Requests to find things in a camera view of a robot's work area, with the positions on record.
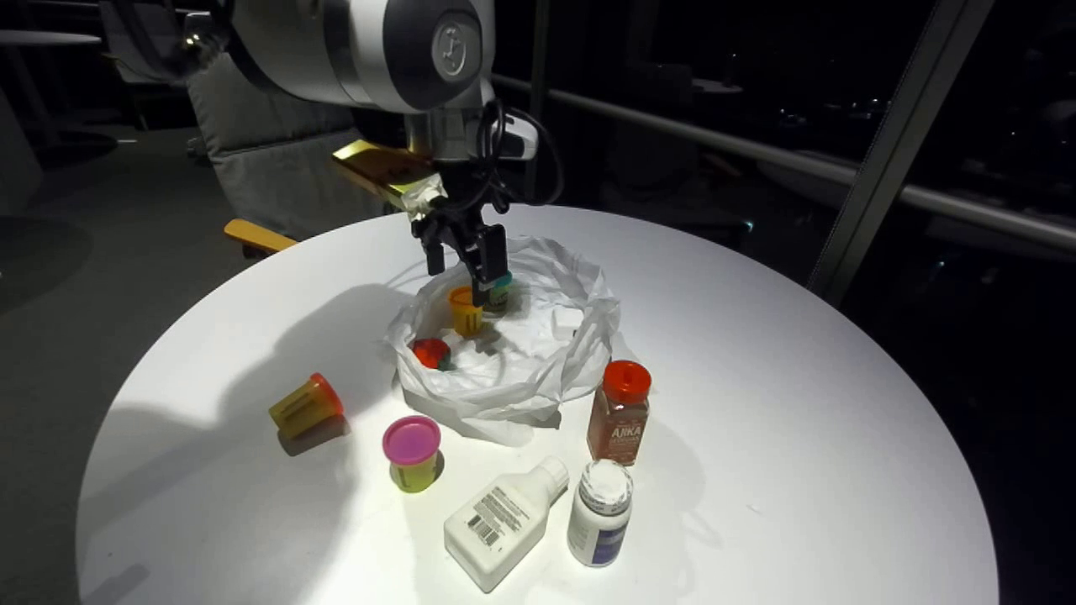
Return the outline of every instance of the white cap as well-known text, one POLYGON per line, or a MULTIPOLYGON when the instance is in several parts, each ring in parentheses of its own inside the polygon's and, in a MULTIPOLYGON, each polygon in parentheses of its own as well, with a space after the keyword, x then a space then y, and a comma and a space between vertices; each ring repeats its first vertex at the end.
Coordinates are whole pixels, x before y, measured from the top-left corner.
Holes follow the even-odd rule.
POLYGON ((579 479, 583 503, 601 517, 617 517, 633 503, 633 475, 617 459, 597 459, 579 479))
POLYGON ((545 494, 549 503, 556 503, 569 492, 569 466, 559 457, 549 457, 532 469, 532 484, 540 494, 545 494))

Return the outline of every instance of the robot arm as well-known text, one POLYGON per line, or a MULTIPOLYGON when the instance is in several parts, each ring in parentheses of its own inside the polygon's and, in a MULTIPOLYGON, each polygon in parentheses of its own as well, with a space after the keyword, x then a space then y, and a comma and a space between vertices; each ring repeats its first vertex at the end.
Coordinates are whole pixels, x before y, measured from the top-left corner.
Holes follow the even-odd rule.
MULTIPOLYGON (((135 0, 113 0, 140 43, 135 0)), ((428 270, 441 246, 472 270, 474 294, 507 280, 506 227, 481 220, 499 197, 499 160, 532 160, 540 131, 490 94, 490 0, 202 0, 202 20, 173 55, 140 43, 174 79, 230 50, 248 79, 320 103, 376 108, 406 117, 412 145, 356 141, 336 160, 414 218, 428 270)))

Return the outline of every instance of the orange object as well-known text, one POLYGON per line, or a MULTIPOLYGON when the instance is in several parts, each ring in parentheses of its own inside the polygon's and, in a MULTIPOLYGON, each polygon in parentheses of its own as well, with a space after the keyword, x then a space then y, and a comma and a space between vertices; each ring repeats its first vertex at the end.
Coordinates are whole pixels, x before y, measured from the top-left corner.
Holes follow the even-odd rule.
POLYGON ((451 307, 451 325, 466 335, 474 338, 481 332, 481 307, 474 307, 474 293, 469 288, 451 288, 448 293, 451 307))
POLYGON ((451 360, 451 350, 443 338, 414 338, 412 354, 431 371, 443 371, 451 360))
POLYGON ((314 372, 301 389, 284 397, 268 418, 287 441, 298 441, 330 421, 347 421, 342 399, 324 372, 314 372))
POLYGON ((633 360, 607 366, 590 423, 590 446, 597 459, 636 462, 651 421, 651 385, 651 371, 633 360))

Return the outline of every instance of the floor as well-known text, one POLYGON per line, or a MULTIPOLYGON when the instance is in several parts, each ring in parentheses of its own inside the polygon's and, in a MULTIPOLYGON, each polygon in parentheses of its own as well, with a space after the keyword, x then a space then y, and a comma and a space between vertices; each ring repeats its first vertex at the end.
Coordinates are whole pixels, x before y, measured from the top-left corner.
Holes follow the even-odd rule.
MULTIPOLYGON (((154 335, 246 266, 239 246, 218 235, 226 197, 208 168, 187 160, 187 138, 131 138, 109 157, 53 170, 23 214, 0 218, 0 605, 77 600, 76 506, 96 427, 154 335)), ((723 213, 685 209, 662 218, 731 235, 723 213)), ((951 384, 941 366, 915 366, 929 360, 915 346, 903 356, 981 484, 1003 605, 1076 600, 1076 412, 1064 399, 981 408, 975 385, 951 384)))

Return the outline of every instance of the label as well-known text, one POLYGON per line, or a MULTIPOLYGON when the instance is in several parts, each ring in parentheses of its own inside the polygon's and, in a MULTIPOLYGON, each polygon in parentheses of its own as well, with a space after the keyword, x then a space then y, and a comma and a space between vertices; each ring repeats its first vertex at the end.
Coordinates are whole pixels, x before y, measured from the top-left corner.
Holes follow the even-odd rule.
POLYGON ((528 514, 503 488, 495 488, 474 503, 469 527, 478 533, 478 540, 495 546, 507 532, 523 532, 524 520, 528 514))
POLYGON ((597 564, 609 564, 620 554, 620 544, 626 540, 630 527, 617 527, 617 532, 599 532, 599 544, 597 544, 597 564))

